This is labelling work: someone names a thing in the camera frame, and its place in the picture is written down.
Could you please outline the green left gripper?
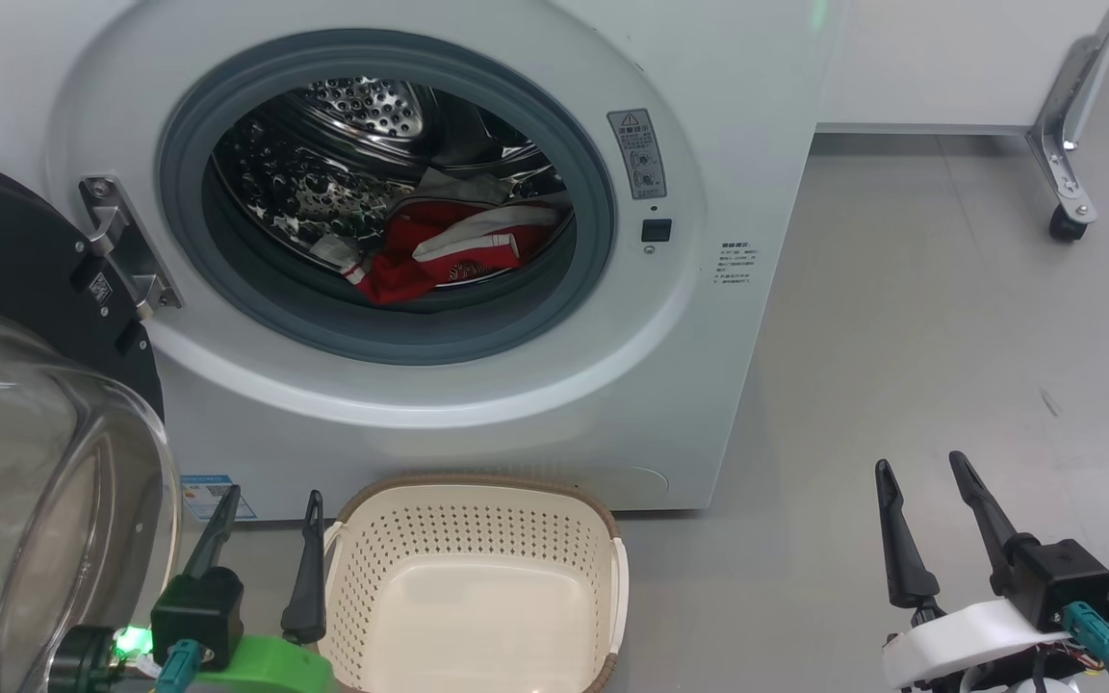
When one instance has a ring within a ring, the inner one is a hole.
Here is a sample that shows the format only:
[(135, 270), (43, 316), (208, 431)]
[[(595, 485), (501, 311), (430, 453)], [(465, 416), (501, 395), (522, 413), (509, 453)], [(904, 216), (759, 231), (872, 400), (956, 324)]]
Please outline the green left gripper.
[[(199, 536), (185, 578), (203, 578), (216, 569), (240, 503), (241, 487), (230, 485)], [(175, 665), (162, 665), (150, 629), (74, 626), (49, 659), (50, 692), (336, 692), (330, 662), (299, 648), (326, 635), (324, 501), (318, 490), (309, 493), (301, 536), (295, 587), (281, 616), (285, 640), (243, 636), (228, 666), (213, 671), (193, 641), (180, 642)]]

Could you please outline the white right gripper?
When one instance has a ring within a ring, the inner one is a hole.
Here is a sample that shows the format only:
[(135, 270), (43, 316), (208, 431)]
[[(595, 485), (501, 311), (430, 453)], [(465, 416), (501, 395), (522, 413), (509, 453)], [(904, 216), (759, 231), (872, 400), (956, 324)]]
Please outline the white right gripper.
[[(1011, 547), (1021, 532), (965, 453), (949, 452), (949, 466), (980, 530), (990, 583), (1011, 583)], [(888, 460), (877, 460), (875, 482), (891, 605), (938, 610), (942, 587), (920, 561)], [(1100, 607), (1075, 601), (1056, 611), (1048, 631), (1031, 626), (1007, 600), (927, 620), (891, 636), (882, 671), (892, 690), (1078, 690), (1083, 679), (1109, 679), (1109, 593)]]

